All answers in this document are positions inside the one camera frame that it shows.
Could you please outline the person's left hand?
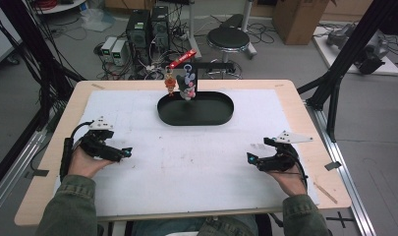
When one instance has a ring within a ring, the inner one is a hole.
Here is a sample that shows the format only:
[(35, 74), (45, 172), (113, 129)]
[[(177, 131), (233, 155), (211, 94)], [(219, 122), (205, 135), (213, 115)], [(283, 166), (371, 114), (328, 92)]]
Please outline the person's left hand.
[(95, 159), (85, 153), (81, 147), (77, 147), (73, 151), (68, 174), (92, 178), (99, 170), (110, 164), (112, 164), (112, 161), (107, 159)]

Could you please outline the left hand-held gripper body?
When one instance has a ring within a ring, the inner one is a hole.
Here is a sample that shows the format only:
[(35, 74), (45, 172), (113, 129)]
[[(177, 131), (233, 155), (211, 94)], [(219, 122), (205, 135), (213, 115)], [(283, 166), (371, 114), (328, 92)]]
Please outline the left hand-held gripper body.
[(79, 146), (92, 157), (119, 162), (124, 151), (106, 144), (114, 135), (112, 129), (113, 126), (103, 116), (98, 117), (88, 124), (88, 131), (79, 139)]

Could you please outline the brown cardboard box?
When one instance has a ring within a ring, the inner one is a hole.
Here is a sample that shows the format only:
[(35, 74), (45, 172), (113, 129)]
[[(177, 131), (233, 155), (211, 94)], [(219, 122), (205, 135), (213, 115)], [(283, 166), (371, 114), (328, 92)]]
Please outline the brown cardboard box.
[(278, 0), (272, 23), (286, 45), (307, 45), (329, 0)]

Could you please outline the white table mat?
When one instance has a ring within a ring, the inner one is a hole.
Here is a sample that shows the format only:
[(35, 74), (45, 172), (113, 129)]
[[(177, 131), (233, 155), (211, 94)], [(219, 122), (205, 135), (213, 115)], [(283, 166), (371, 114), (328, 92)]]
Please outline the white table mat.
[(273, 89), (229, 89), (232, 118), (218, 126), (170, 126), (158, 116), (161, 90), (98, 90), (87, 101), (83, 122), (112, 124), (108, 144), (132, 155), (94, 177), (99, 219), (279, 210), (286, 195), (247, 161), (270, 156), (266, 137), (289, 130)]

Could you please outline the white power supply unit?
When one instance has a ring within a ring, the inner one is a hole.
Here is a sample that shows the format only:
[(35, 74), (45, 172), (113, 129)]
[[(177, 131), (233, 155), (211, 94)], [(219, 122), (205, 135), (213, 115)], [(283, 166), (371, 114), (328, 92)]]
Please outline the white power supply unit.
[(114, 44), (117, 40), (116, 36), (109, 36), (105, 42), (103, 43), (103, 45), (101, 46), (100, 50), (102, 52), (103, 56), (110, 56), (111, 55), (111, 51), (114, 47)]
[(116, 66), (124, 66), (128, 59), (126, 41), (118, 39), (112, 49), (112, 57)]

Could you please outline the person's right hand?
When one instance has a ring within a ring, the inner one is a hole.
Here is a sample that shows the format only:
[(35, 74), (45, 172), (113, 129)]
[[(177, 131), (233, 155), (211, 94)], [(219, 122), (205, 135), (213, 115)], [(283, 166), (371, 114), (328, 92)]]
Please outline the person's right hand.
[(269, 171), (268, 175), (277, 181), (280, 188), (289, 197), (306, 195), (308, 193), (307, 187), (302, 180), (302, 175), (297, 166), (293, 166), (286, 171)]

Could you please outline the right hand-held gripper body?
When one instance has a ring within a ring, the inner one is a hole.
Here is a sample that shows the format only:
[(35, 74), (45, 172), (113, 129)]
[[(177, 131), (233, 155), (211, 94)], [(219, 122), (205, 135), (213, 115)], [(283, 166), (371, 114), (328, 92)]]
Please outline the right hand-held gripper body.
[(313, 137), (283, 131), (276, 138), (264, 138), (266, 145), (274, 147), (276, 153), (273, 156), (257, 158), (256, 168), (259, 171), (285, 172), (297, 165), (302, 169), (302, 164), (293, 144), (311, 142)]

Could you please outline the grey black device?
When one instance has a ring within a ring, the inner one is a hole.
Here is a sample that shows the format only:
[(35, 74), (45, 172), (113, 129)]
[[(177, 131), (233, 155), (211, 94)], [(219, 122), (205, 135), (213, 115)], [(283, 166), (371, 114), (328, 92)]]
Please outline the grey black device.
[[(356, 28), (356, 24), (347, 24), (343, 29), (330, 32), (326, 44), (336, 45), (339, 50), (343, 48)], [(354, 65), (363, 75), (375, 72), (380, 66), (384, 65), (382, 58), (389, 52), (388, 41), (380, 38), (376, 32), (357, 57)]]

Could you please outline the red strap figure keychain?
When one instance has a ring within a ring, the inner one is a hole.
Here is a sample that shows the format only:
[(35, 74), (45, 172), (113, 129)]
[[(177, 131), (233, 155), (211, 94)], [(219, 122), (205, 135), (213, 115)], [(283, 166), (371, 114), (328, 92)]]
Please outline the red strap figure keychain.
[(187, 51), (184, 55), (172, 61), (168, 66), (165, 67), (166, 75), (164, 78), (164, 85), (167, 88), (168, 95), (174, 95), (174, 88), (177, 85), (177, 81), (173, 78), (172, 72), (173, 70), (179, 66), (181, 63), (185, 62), (186, 60), (190, 59), (191, 57), (195, 56), (197, 52), (194, 49)]

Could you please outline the aluminium rail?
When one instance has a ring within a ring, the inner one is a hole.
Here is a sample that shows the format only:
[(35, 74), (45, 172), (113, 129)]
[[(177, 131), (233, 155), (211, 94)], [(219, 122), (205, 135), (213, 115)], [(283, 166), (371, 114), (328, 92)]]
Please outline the aluminium rail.
[(314, 108), (307, 105), (305, 106), (312, 116), (313, 123), (317, 126), (317, 131), (322, 138), (325, 148), (333, 162), (339, 162), (340, 167), (336, 168), (336, 171), (340, 175), (342, 182), (346, 188), (346, 192), (351, 199), (350, 210), (353, 215), (354, 221), (356, 222), (357, 228), (362, 236), (377, 236), (375, 230), (370, 221), (369, 215), (362, 202), (362, 199), (358, 193), (356, 185), (350, 174), (344, 156), (336, 142), (332, 140), (330, 135), (326, 131), (327, 117), (322, 110), (315, 110)]
[(46, 131), (34, 132), (25, 142), (25, 146), (21, 147), (19, 153), (15, 155), (15, 161), (0, 182), (0, 208), (25, 173), (31, 159), (42, 146), (46, 136)]

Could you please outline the black white plush keychain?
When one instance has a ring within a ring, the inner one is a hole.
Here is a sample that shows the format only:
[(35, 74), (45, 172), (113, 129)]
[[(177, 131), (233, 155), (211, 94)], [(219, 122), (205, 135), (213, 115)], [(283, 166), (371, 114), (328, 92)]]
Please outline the black white plush keychain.
[(185, 75), (177, 75), (176, 80), (181, 97), (185, 100), (191, 100), (196, 96), (196, 74), (193, 72), (193, 66), (190, 64), (185, 65), (184, 70)]

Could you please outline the black hanger stand with tray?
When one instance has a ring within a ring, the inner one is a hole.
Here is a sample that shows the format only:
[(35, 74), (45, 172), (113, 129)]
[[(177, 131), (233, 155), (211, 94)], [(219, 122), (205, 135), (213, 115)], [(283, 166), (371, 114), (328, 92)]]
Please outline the black hanger stand with tray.
[(227, 94), (219, 91), (199, 90), (197, 73), (198, 69), (229, 71), (234, 69), (233, 64), (183, 62), (172, 72), (175, 80), (177, 75), (185, 75), (184, 66), (187, 64), (193, 66), (193, 72), (196, 74), (196, 96), (191, 100), (182, 98), (177, 83), (173, 96), (169, 96), (167, 93), (157, 102), (159, 118), (172, 126), (214, 126), (227, 123), (233, 116), (233, 100)]

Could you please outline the white floor board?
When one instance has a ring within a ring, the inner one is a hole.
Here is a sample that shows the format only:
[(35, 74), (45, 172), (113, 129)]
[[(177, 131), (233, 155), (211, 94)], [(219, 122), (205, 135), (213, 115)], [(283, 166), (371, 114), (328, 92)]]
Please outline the white floor board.
[[(313, 33), (313, 42), (320, 52), (326, 66), (330, 68), (340, 50), (335, 45), (329, 46), (326, 43), (327, 36), (327, 29), (317, 27)], [(373, 72), (374, 75), (398, 76), (398, 67), (388, 57), (383, 57), (382, 61), (384, 64)]]

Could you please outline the thin wooden stick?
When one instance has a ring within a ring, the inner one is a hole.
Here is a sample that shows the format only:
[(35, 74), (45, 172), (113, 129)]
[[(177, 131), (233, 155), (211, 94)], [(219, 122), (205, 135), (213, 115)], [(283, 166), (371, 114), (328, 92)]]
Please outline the thin wooden stick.
[(322, 192), (324, 193), (332, 202), (335, 204), (338, 204), (338, 201), (329, 193), (327, 192), (323, 187), (321, 187), (319, 184), (316, 182), (313, 182), (313, 184)]

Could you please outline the black computer tower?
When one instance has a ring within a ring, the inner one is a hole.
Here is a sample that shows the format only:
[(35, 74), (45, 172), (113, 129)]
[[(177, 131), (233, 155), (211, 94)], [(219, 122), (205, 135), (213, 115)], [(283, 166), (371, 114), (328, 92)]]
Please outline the black computer tower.
[(132, 12), (126, 34), (133, 60), (138, 65), (149, 65), (148, 49), (151, 43), (151, 23), (149, 10), (136, 9)]
[(168, 50), (170, 47), (168, 13), (167, 6), (155, 6), (151, 12), (153, 41), (155, 47), (162, 51)]

